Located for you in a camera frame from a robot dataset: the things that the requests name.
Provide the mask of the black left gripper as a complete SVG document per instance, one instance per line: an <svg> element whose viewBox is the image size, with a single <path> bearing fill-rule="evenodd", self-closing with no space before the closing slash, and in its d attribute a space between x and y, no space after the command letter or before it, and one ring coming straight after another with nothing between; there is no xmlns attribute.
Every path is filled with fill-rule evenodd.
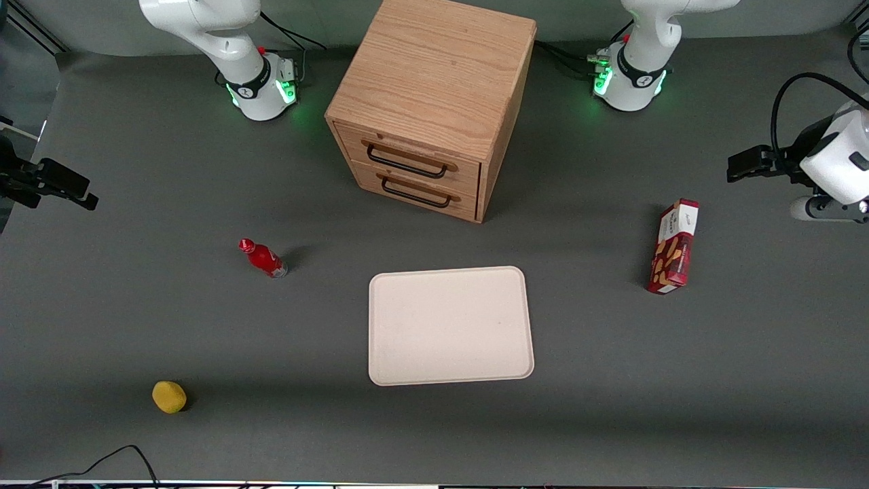
<svg viewBox="0 0 869 489"><path fill-rule="evenodd" d="M783 171L795 185L816 186L816 183L801 169L800 163L819 145L834 117L804 127L791 145L786 147L754 146L741 152L741 158L727 159L727 183L736 183L754 177L774 177L777 170Z"/></svg>

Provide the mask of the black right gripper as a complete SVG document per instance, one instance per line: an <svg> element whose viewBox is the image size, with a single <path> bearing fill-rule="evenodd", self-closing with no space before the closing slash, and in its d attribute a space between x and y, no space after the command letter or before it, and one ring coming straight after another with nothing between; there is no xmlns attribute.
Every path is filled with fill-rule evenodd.
<svg viewBox="0 0 869 489"><path fill-rule="evenodd" d="M40 174L41 194L37 189ZM1 136L1 197L36 209L41 195L62 198L93 211L99 198L89 192L90 180L50 158L40 163L19 158L12 142Z"/></svg>

